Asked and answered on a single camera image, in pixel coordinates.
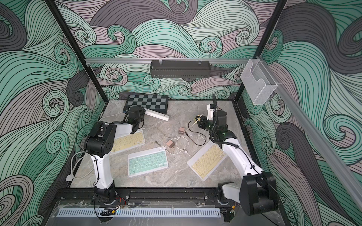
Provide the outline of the green wireless keyboard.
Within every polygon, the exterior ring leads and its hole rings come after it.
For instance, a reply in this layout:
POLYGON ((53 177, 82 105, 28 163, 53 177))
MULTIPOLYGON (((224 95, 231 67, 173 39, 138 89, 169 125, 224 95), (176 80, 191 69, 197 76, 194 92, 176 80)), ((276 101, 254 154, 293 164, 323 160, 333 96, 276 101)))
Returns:
POLYGON ((128 176, 135 177, 168 168, 165 147, 153 148, 128 155, 128 176))

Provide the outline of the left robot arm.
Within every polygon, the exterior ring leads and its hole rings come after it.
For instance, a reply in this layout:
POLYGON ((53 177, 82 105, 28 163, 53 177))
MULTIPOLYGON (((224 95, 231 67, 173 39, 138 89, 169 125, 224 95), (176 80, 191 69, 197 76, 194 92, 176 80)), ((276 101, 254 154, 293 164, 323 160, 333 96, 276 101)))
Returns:
POLYGON ((110 153, 117 137, 135 134, 144 123, 146 109, 142 106, 125 106, 122 121, 98 121, 94 124, 85 142, 95 170, 94 193, 107 203, 116 199, 115 182, 111 174, 110 153))

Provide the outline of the white power strip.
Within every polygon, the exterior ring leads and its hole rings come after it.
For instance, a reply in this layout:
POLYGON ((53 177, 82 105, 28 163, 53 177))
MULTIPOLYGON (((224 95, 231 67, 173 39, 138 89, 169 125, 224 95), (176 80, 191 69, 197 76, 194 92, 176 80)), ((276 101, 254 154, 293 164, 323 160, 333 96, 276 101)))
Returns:
POLYGON ((154 118, 158 118, 158 119, 161 119, 161 120, 164 120, 164 121, 169 121, 169 116, 168 115, 165 115, 165 114, 162 114, 162 113, 159 113, 159 112, 147 109, 147 108, 145 108, 145 115, 148 115, 148 116, 151 116, 151 117, 154 117, 154 118))

